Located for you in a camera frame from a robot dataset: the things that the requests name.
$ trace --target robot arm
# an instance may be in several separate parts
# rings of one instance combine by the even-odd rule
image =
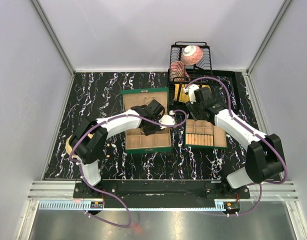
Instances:
[[[75,150],[76,158],[81,162],[83,175],[88,183],[95,186],[101,180],[98,159],[102,156],[105,157],[103,149],[108,138],[130,129],[141,128],[143,133],[148,136],[166,128],[165,126],[144,121],[136,116],[164,125],[175,125],[175,119],[164,113],[165,108],[158,101],[152,100],[148,105],[134,106],[130,110],[115,116],[97,118],[96,120],[85,117],[66,144],[73,148],[88,130],[99,123],[105,122],[101,127],[91,132],[92,135],[86,137]]]
[[[266,135],[240,119],[228,107],[212,97],[208,87],[192,84],[184,92],[190,101],[186,103],[194,120],[205,120],[225,130],[247,151],[245,167],[229,174],[224,181],[227,191],[257,183],[281,173],[284,168],[273,151],[259,138],[265,139],[285,159],[280,138]]]

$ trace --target yellow cloth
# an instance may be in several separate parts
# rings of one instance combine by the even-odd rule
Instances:
[[[177,100],[178,91],[179,91],[179,86],[180,86],[180,84],[175,84],[174,99],[173,99],[174,101]],[[190,101],[189,95],[184,93],[183,88],[184,88],[185,86],[187,86],[187,85],[185,85],[185,84],[182,84],[182,85],[181,85],[181,92],[180,92],[180,96],[179,96],[179,102],[181,102],[181,103],[186,103],[186,102],[189,102],[189,101]],[[202,88],[205,88],[205,87],[209,88],[210,91],[211,91],[211,88],[210,88],[209,85],[202,85]]]

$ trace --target small wooden piece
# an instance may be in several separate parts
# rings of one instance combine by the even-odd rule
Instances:
[[[214,136],[210,136],[210,146],[214,145]]]

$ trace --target red patterned bowl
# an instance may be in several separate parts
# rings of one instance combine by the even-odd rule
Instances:
[[[181,54],[181,60],[185,65],[194,65],[198,63],[204,56],[203,50],[194,45],[186,46]]]

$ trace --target box lid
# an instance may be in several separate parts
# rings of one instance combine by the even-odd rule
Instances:
[[[122,90],[120,93],[126,111],[134,106],[148,105],[152,100],[156,100],[165,107],[167,113],[168,87]]]

